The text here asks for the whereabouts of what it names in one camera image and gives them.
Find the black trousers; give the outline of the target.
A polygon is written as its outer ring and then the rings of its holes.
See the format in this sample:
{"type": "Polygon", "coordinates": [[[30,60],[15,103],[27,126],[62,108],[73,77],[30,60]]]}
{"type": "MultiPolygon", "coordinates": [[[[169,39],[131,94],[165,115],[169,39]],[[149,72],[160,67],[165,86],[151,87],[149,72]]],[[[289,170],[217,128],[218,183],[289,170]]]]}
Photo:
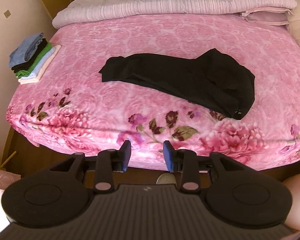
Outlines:
{"type": "Polygon", "coordinates": [[[111,57],[99,72],[102,82],[156,89],[236,120],[255,101],[254,74],[215,48],[195,59],[151,53],[111,57]]]}

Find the grey slipper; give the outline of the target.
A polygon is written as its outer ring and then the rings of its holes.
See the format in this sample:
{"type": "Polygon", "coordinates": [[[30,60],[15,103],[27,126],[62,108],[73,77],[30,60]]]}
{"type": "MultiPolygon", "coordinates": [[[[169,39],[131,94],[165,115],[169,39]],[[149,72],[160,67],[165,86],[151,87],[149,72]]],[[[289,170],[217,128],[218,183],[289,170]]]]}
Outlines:
{"type": "Polygon", "coordinates": [[[156,181],[157,185],[174,184],[177,185],[175,176],[172,173],[161,174],[156,181]]]}

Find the pink floral bed blanket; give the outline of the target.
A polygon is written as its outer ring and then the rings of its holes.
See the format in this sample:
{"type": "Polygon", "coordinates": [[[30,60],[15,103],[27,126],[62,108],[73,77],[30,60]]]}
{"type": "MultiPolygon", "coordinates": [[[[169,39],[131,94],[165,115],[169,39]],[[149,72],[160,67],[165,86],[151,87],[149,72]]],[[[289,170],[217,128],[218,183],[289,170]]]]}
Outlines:
{"type": "Polygon", "coordinates": [[[97,155],[132,144],[130,166],[165,170],[162,143],[198,155],[224,153],[256,170],[300,161],[300,47],[283,27],[235,15],[139,15],[62,27],[60,50],[37,83],[21,85],[9,124],[34,145],[97,155]],[[155,53],[195,59],[215,48],[255,76],[242,120],[123,82],[103,82],[113,56],[155,53]]]}

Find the folded cream garment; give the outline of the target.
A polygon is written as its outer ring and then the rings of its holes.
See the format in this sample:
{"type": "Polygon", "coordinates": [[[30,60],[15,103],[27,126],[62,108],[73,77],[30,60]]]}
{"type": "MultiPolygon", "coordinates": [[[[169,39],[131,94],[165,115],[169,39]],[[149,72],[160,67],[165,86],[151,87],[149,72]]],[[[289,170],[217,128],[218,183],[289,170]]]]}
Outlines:
{"type": "Polygon", "coordinates": [[[18,79],[18,82],[21,85],[24,84],[28,84],[28,83],[37,83],[41,77],[43,76],[45,70],[47,69],[47,67],[49,66],[49,64],[52,62],[52,60],[54,59],[54,57],[57,55],[58,51],[61,49],[61,45],[56,45],[54,46],[56,48],[55,52],[47,59],[47,61],[43,64],[41,70],[39,71],[38,75],[34,78],[31,79],[18,79]]]}

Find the folded light blue garment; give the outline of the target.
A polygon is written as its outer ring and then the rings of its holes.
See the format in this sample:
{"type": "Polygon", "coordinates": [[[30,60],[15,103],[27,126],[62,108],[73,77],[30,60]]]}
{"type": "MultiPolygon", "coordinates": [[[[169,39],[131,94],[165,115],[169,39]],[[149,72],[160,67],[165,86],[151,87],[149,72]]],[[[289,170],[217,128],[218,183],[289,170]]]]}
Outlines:
{"type": "Polygon", "coordinates": [[[41,70],[43,64],[47,61],[47,59],[55,52],[56,48],[52,47],[37,63],[37,65],[33,68],[33,70],[26,74],[24,70],[21,71],[21,74],[17,75],[18,79],[31,79],[38,75],[39,71],[41,70]]]}

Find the folded green garment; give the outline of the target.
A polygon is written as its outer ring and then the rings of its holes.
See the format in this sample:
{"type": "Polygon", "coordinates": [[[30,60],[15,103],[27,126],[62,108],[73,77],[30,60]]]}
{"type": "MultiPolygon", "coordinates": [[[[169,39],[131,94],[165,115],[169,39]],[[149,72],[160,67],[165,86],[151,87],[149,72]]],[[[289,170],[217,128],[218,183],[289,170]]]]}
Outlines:
{"type": "Polygon", "coordinates": [[[52,44],[50,42],[47,42],[47,45],[38,53],[38,55],[35,57],[34,62],[29,66],[27,69],[19,70],[15,73],[17,78],[21,77],[28,77],[32,71],[36,68],[36,66],[39,64],[41,59],[52,49],[52,44]]]}

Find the folded black garment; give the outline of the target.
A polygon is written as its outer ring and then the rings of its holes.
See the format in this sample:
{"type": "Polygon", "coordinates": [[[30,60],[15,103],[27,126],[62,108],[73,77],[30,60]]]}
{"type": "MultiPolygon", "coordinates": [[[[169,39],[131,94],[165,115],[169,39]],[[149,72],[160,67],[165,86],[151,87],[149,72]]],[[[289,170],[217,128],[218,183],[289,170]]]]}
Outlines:
{"type": "Polygon", "coordinates": [[[25,63],[18,64],[16,66],[13,66],[11,70],[13,70],[14,73],[17,73],[20,70],[28,70],[32,64],[35,62],[35,59],[37,56],[41,53],[41,51],[47,46],[46,39],[42,39],[42,42],[38,45],[36,52],[34,55],[29,59],[29,61],[25,63]]]}

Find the folded blue jeans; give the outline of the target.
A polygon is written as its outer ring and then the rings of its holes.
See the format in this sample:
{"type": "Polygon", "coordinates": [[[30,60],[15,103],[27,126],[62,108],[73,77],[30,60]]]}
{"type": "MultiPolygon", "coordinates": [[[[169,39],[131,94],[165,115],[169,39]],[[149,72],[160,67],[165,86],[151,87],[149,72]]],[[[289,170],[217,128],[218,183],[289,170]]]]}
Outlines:
{"type": "Polygon", "coordinates": [[[25,38],[19,46],[11,52],[8,67],[28,62],[35,54],[38,46],[43,41],[44,33],[38,33],[25,38]]]}

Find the pale pink folded quilt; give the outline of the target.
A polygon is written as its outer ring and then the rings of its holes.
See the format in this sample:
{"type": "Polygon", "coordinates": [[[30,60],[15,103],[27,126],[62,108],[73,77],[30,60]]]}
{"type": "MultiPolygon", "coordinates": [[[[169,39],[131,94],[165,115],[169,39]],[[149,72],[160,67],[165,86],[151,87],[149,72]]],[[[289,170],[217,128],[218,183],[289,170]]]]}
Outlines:
{"type": "Polygon", "coordinates": [[[145,14],[222,15],[260,7],[294,9],[296,0],[75,0],[58,12],[52,25],[97,22],[145,14]]]}

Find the folded pink sheet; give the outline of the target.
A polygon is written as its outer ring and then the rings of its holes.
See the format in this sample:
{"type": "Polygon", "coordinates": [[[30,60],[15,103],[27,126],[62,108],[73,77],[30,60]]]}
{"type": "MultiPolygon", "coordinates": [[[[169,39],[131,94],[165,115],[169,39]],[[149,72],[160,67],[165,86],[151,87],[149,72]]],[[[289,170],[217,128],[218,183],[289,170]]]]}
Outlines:
{"type": "Polygon", "coordinates": [[[289,25],[288,16],[293,16],[290,9],[281,7],[258,7],[239,14],[247,22],[272,26],[289,25]]]}

